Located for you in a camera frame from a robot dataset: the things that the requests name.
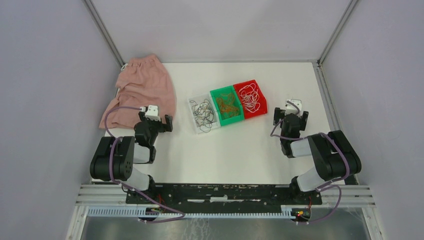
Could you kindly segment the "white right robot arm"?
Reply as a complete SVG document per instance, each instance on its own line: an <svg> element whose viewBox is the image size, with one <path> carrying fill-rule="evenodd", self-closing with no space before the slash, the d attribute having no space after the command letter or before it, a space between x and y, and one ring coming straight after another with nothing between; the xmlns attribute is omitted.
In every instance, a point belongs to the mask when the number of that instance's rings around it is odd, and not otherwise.
<svg viewBox="0 0 424 240"><path fill-rule="evenodd" d="M358 154L341 130L301 137L308 117L307 111L299 115L279 107L273 113L273 127L280 128L280 134L270 135L279 138L282 153L289 159L310 156L313 160L313 167L289 184L288 196L295 204L306 201L309 192L326 190L362 170Z"/></svg>

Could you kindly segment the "clear plastic bin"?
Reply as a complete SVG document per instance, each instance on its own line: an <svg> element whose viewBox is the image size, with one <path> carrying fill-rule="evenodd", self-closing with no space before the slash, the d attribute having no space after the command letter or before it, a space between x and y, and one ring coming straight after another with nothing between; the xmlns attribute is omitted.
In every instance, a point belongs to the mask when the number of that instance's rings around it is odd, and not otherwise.
<svg viewBox="0 0 424 240"><path fill-rule="evenodd" d="M221 127L210 93L189 97L187 104L197 134L207 134Z"/></svg>

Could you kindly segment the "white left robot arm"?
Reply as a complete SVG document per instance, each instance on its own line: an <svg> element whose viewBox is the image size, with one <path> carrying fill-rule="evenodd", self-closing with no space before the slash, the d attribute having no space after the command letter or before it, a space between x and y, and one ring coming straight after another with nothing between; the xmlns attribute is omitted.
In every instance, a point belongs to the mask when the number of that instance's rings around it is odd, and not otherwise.
<svg viewBox="0 0 424 240"><path fill-rule="evenodd" d="M140 122L134 126L134 136L124 136L115 146L113 136L102 137L89 166L92 178L108 182L110 157L116 181L138 189L138 197L149 204L156 200L158 191L151 175L135 169L137 164L152 164L156 157L155 141L160 133L173 131L173 117L166 114L165 122L154 115L139 112Z"/></svg>

